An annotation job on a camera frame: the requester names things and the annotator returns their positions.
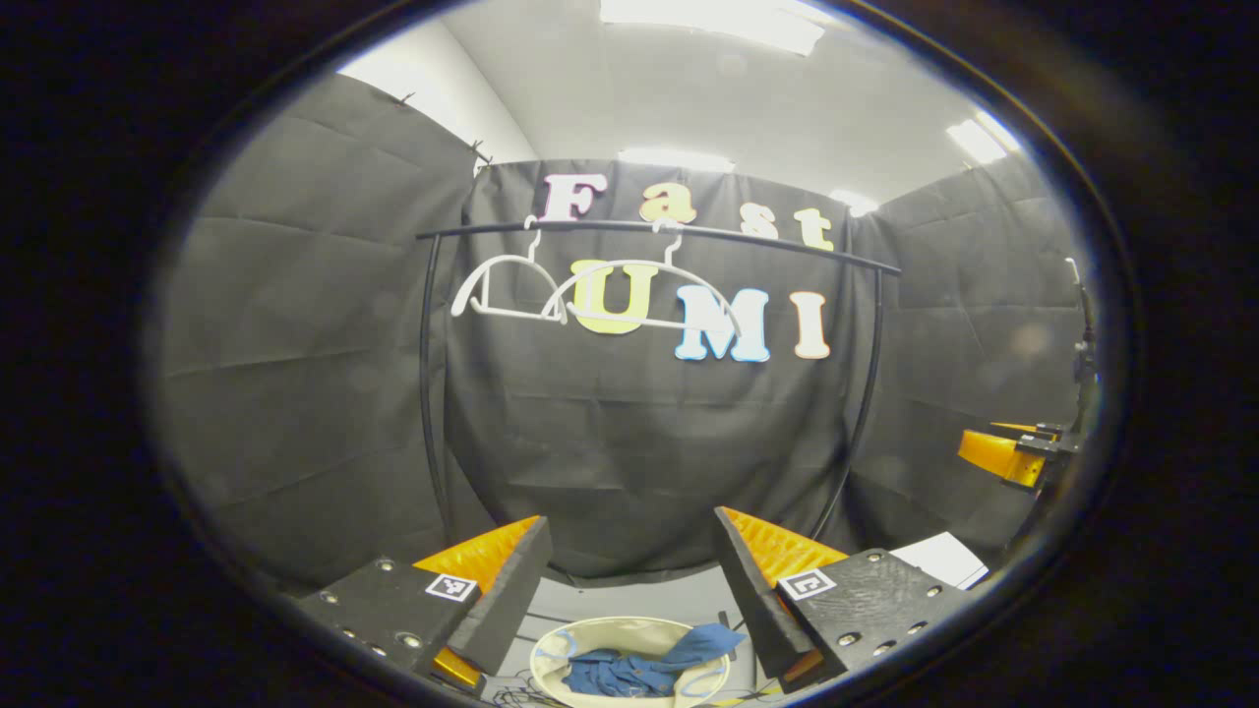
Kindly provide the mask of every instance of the white basket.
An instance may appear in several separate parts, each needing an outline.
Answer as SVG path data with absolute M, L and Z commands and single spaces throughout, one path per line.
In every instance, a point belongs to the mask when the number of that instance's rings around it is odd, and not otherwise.
M 529 656 L 529 670 L 538 687 L 573 708 L 690 708 L 721 690 L 730 674 L 730 656 L 724 655 L 677 677 L 674 695 L 662 698 L 613 698 L 575 693 L 564 684 L 572 671 L 569 658 L 596 649 L 619 649 L 662 656 L 692 627 L 653 617 L 596 617 L 551 630 L 538 640 Z

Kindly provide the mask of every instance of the white plastic hanger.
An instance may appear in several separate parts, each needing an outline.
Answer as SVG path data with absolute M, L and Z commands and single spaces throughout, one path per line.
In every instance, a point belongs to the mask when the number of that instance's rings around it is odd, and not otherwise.
M 530 226 L 534 226 L 536 223 L 538 223 L 538 217 L 529 214 L 528 217 L 525 217 L 525 231 L 528 231 Z M 495 256 L 494 258 L 490 258 L 486 262 L 477 266 L 476 270 L 472 271 L 472 273 L 468 276 L 468 278 L 463 281 L 463 285 L 460 286 L 458 292 L 454 294 L 454 301 L 451 304 L 451 316 L 458 317 L 460 315 L 463 314 L 465 307 L 467 307 L 467 305 L 471 304 L 473 310 L 485 315 L 504 315 L 507 317 L 521 317 L 525 320 L 546 320 L 549 323 L 568 324 L 568 314 L 563 309 L 559 310 L 558 312 L 546 314 L 548 310 L 544 307 L 543 314 L 538 315 L 534 312 L 522 312 L 520 310 L 506 310 L 504 307 L 490 306 L 490 268 L 492 268 L 497 263 L 520 263 L 522 266 L 528 266 L 529 268 L 538 271 L 539 273 L 541 273 L 544 278 L 546 278 L 546 282 L 551 286 L 553 292 L 556 290 L 555 278 L 550 277 L 550 273 L 546 272 L 546 268 L 534 262 L 534 252 L 538 249 L 538 243 L 541 242 L 541 239 L 543 239 L 543 229 L 539 228 L 536 236 L 534 236 L 533 243 L 529 244 L 528 258 L 522 258 L 520 256 L 502 254 L 502 256 Z M 476 283 L 478 281 L 481 282 L 480 300 L 472 297 L 472 288 L 476 287 Z
M 589 268 L 585 268 L 584 271 L 582 271 L 579 273 L 574 273 L 573 277 L 570 277 L 567 281 L 564 281 L 563 283 L 560 283 L 560 286 L 555 288 L 555 292 L 551 294 L 551 296 L 546 301 L 546 304 L 543 305 L 543 312 L 541 312 L 541 315 L 539 315 L 539 317 L 541 317 L 541 319 L 550 319 L 550 320 L 554 321 L 554 316 L 555 316 L 555 311 L 556 310 L 560 314 L 563 314 L 564 312 L 564 307 L 560 307 L 560 302 L 563 301 L 564 292 L 567 292 L 570 287 L 573 287 L 574 285 L 577 285 L 577 281 L 579 281 L 579 280 L 582 280 L 584 277 L 592 276 L 592 275 L 594 275 L 594 273 L 597 273 L 597 272 L 599 272 L 599 271 L 602 271 L 604 268 L 614 268 L 617 266 L 651 266 L 651 267 L 655 267 L 655 268 L 660 268 L 662 271 L 667 271 L 667 272 L 674 273 L 676 276 L 681 276 L 681 277 L 684 277 L 684 278 L 686 278 L 686 280 L 689 280 L 691 282 L 695 282 L 696 285 L 700 285 L 700 286 L 708 288 L 708 291 L 711 292 L 716 297 L 718 302 L 721 304 L 721 311 L 726 314 L 726 317 L 729 319 L 730 325 L 734 328 L 735 336 L 743 336 L 743 333 L 739 330 L 739 323 L 734 319 L 734 311 L 730 310 L 730 302 L 726 301 L 725 296 L 721 295 L 721 292 L 718 288 L 713 287 L 713 285 L 709 283 L 708 281 L 705 281 L 704 278 L 696 276 L 695 273 L 692 273 L 692 272 L 690 272 L 687 270 L 679 268 L 677 266 L 674 265 L 674 252 L 677 251 L 682 246 L 682 233 L 680 231 L 682 224 L 677 223 L 674 219 L 667 219 L 667 218 L 665 218 L 665 219 L 656 219 L 651 224 L 651 231 L 653 233 L 660 233 L 661 227 L 666 227 L 666 226 L 669 228 L 679 229 L 679 232 L 677 232 L 677 238 L 674 241 L 672 246 L 670 246 L 669 248 L 665 248 L 665 262 L 663 263 L 661 263 L 658 261 L 622 260 L 622 261 L 608 261 L 606 263 L 599 263 L 597 266 L 590 266 Z M 589 294 L 590 294 L 590 291 L 587 290 L 587 297 L 589 297 Z M 569 312 L 573 312 L 574 316 L 578 316 L 578 317 L 589 317 L 592 320 L 612 320 L 612 321 L 617 321 L 617 323 L 635 323 L 635 324 L 640 324 L 640 325 L 650 325 L 650 326 L 657 326 L 657 328 L 671 328 L 671 329 L 705 329 L 705 328 L 703 328 L 700 325 L 687 325 L 686 323 L 672 323 L 672 321 L 669 321 L 669 320 L 653 320 L 653 319 L 650 319 L 650 317 L 628 317 L 628 316 L 624 316 L 624 315 L 613 315 L 611 312 L 608 312 L 608 314 L 590 312 L 589 311 L 589 307 L 590 307 L 589 302 L 583 302 L 582 305 L 583 305 L 583 307 L 578 307 L 575 302 L 568 302 L 567 304 L 567 309 L 568 309 Z

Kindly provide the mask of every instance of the blue cloth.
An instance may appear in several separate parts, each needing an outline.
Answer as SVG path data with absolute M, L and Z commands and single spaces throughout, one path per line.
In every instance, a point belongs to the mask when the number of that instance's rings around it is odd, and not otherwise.
M 744 635 L 713 624 L 686 632 L 660 660 L 622 654 L 616 649 L 596 649 L 569 659 L 573 671 L 564 677 L 564 683 L 575 693 L 593 695 L 672 695 L 677 674 L 729 654 L 743 639 Z

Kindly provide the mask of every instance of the black metal rod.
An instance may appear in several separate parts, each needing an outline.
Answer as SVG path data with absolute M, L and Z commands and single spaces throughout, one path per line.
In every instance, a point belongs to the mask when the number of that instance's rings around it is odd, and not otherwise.
M 502 224 L 477 224 L 470 227 L 456 227 L 446 231 L 422 233 L 415 238 L 434 238 L 437 236 L 468 236 L 473 233 L 494 233 L 494 232 L 501 233 L 509 231 L 534 231 L 539 228 L 549 232 L 573 232 L 573 231 L 643 232 L 643 231 L 651 231 L 652 224 L 648 222 L 614 222 L 614 220 L 590 219 L 582 222 L 538 222 L 530 229 L 525 229 L 524 222 L 512 222 Z M 745 233 L 737 231 L 726 231 L 726 229 L 709 228 L 709 227 L 681 226 L 680 228 L 667 228 L 666 231 L 669 233 L 681 233 L 682 236 L 701 236 L 705 238 L 735 241 L 739 243 L 755 243 L 757 246 L 778 248 L 781 251 L 794 251 L 797 253 L 808 253 L 810 256 L 821 256 L 822 258 L 830 258 L 832 261 L 840 261 L 842 263 L 851 263 L 854 266 L 860 266 L 862 268 L 871 268 L 875 272 L 884 272 L 893 276 L 900 275 L 900 268 L 895 266 L 889 266 L 888 263 L 880 263 L 879 261 L 871 261 L 869 258 L 862 258 L 860 256 L 854 256 L 851 253 L 845 253 L 842 251 L 822 251 L 821 248 L 813 248 L 812 246 L 793 243 L 791 241 L 762 238 L 758 236 L 748 236 Z
M 428 319 L 433 310 L 433 281 L 437 278 L 437 253 L 442 247 L 442 237 L 433 238 L 433 247 L 428 251 L 428 272 L 424 277 L 424 300 L 419 311 L 419 420 L 424 428 L 424 454 L 428 456 L 428 474 L 433 480 L 433 494 L 437 496 L 437 515 L 442 520 L 442 540 L 446 545 L 453 543 L 451 538 L 449 514 L 446 503 L 446 484 L 437 467 L 437 450 L 433 447 L 433 417 L 429 411 L 428 380 Z
M 835 494 L 831 495 L 831 500 L 827 501 L 826 509 L 822 511 L 822 517 L 817 520 L 813 527 L 813 533 L 810 538 L 817 540 L 817 537 L 822 533 L 822 528 L 826 523 L 831 520 L 831 514 L 835 513 L 835 508 L 840 503 L 840 495 L 844 494 L 844 484 L 849 481 L 849 472 L 852 471 L 852 460 L 856 457 L 857 451 L 861 447 L 861 438 L 865 435 L 865 422 L 866 416 L 870 413 L 870 401 L 874 398 L 874 380 L 879 375 L 879 351 L 883 349 L 883 271 L 874 272 L 874 343 L 870 346 L 870 368 L 866 370 L 866 383 L 865 388 L 861 391 L 861 407 L 857 408 L 857 422 L 852 426 L 852 441 L 849 445 L 847 454 L 844 456 L 844 466 L 841 467 L 838 482 L 835 485 Z

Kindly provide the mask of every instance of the blue letter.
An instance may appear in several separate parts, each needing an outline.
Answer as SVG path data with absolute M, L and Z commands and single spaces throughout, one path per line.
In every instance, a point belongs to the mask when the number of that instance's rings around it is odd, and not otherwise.
M 706 287 L 684 285 L 677 288 L 677 297 L 685 307 L 686 324 L 699 329 L 682 330 L 682 343 L 674 349 L 679 359 L 697 362 L 708 357 L 704 338 L 708 336 L 713 354 L 720 359 L 734 338 L 734 325 L 730 316 L 721 311 L 721 305 Z M 769 359 L 765 349 L 765 302 L 769 295 L 763 290 L 745 287 L 734 295 L 730 310 L 743 336 L 730 349 L 735 362 L 764 362 Z

